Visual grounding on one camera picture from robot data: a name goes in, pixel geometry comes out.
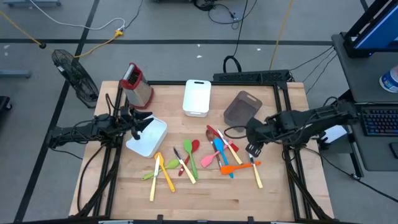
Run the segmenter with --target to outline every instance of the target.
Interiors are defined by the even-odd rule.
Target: white container
[[[395,66],[379,79],[379,83],[383,89],[390,93],[398,93],[398,66]]]
[[[150,118],[151,117],[154,118],[154,120],[143,132],[138,132],[141,137],[140,140],[131,138],[126,142],[127,148],[146,158],[152,158],[154,156],[167,134],[166,122],[153,116],[150,116]]]
[[[188,80],[182,109],[187,116],[204,118],[210,107],[211,83],[203,80]]]

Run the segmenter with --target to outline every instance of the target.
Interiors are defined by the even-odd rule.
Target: computer monitor
[[[351,58],[398,52],[398,0],[376,0],[344,35]]]

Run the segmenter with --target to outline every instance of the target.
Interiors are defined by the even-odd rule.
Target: green spoon
[[[180,161],[178,159],[172,159],[169,161],[169,163],[165,166],[166,169],[174,169],[177,168],[180,165]],[[151,177],[153,177],[155,172],[150,172],[149,174],[145,175],[142,180],[147,180]]]
[[[186,140],[184,140],[183,144],[184,144],[184,148],[185,148],[186,152],[189,154],[189,157],[190,157],[193,177],[195,178],[195,180],[197,180],[198,179],[198,171],[197,171],[197,167],[195,166],[195,161],[193,160],[193,157],[192,157],[192,142],[191,142],[191,140],[186,139]]]

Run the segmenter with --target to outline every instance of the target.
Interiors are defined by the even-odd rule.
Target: cheese grater
[[[130,63],[120,84],[126,93],[130,106],[146,109],[154,95],[154,89],[147,83],[142,71],[135,63]]]

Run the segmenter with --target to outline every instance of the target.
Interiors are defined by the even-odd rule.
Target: black fan
[[[97,102],[99,92],[79,61],[66,50],[54,50],[51,57],[58,71],[75,89],[77,98],[87,107],[94,108],[95,105],[90,104]]]

